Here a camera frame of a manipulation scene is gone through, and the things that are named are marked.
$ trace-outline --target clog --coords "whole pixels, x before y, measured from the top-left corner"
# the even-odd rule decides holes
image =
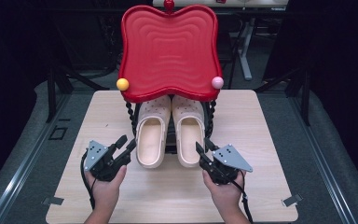
[[[200,155],[196,151],[196,142],[204,146],[205,136],[201,103],[175,95],[172,99],[172,117],[179,162],[185,167],[198,166]]]
[[[170,116],[168,95],[141,104],[136,127],[136,158],[144,168],[156,168],[162,163]]]

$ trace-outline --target hand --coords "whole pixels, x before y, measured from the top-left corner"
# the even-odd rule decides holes
[[[95,208],[85,223],[107,223],[115,210],[119,188],[127,173],[127,166],[123,165],[118,170],[115,178],[110,181],[95,180],[90,172],[85,172],[89,187],[95,200]]]
[[[241,172],[238,172],[234,181],[244,188],[242,174],[246,175],[246,172]],[[205,186],[211,192],[213,203],[226,224],[249,223],[239,206],[241,191],[233,184],[216,185],[205,170],[202,170],[202,176]]]

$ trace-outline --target table leg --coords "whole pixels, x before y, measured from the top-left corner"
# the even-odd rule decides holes
[[[252,80],[252,74],[251,70],[249,69],[248,60],[246,59],[246,53],[249,48],[249,43],[251,42],[252,33],[255,27],[255,19],[252,18],[250,21],[246,22],[245,30],[243,31],[243,46],[242,49],[239,49],[238,52],[240,54],[240,60],[241,60],[241,67],[243,71],[243,76],[245,77],[245,80],[250,81]]]

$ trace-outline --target pink ball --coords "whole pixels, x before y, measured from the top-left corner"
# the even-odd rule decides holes
[[[222,89],[223,84],[225,84],[225,81],[221,77],[214,77],[212,79],[212,86],[217,90]]]

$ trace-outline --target desk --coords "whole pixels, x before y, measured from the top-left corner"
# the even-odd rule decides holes
[[[245,10],[246,7],[251,8],[285,8],[289,0],[227,0],[225,4],[216,3],[215,0],[174,0],[176,7],[186,7],[192,4],[201,4],[207,7],[241,7]],[[164,0],[154,0],[154,7],[163,7]],[[242,37],[244,38],[242,49],[239,50],[241,66],[243,76],[245,80],[252,80],[251,70],[249,68],[248,60],[246,59],[246,53],[249,48],[252,33],[254,30],[254,19],[246,22],[245,30]]]
[[[291,193],[255,92],[221,91],[216,102],[211,140],[220,147],[232,143],[253,166],[254,171],[246,175],[245,191],[254,221],[295,221],[296,207],[281,202]],[[90,140],[109,146],[122,134],[129,140],[133,137],[120,92],[95,92],[55,193],[63,203],[50,206],[48,223],[82,223],[87,218],[91,206],[79,171],[81,157]],[[166,154],[158,168],[145,169],[135,154],[131,153],[111,222],[222,222],[199,167],[184,168],[176,155]]]

